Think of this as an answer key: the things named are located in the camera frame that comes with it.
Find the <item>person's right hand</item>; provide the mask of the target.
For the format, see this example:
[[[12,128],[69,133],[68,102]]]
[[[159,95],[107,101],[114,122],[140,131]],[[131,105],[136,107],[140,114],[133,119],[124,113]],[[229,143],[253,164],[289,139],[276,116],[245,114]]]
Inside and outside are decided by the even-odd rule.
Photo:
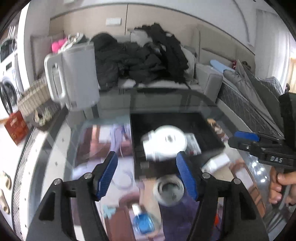
[[[284,201],[286,204],[295,205],[295,184],[296,184],[296,172],[290,173],[277,173],[274,167],[270,170],[270,185],[268,201],[271,204],[277,204],[282,199],[282,189],[288,185],[291,185],[290,192]]]

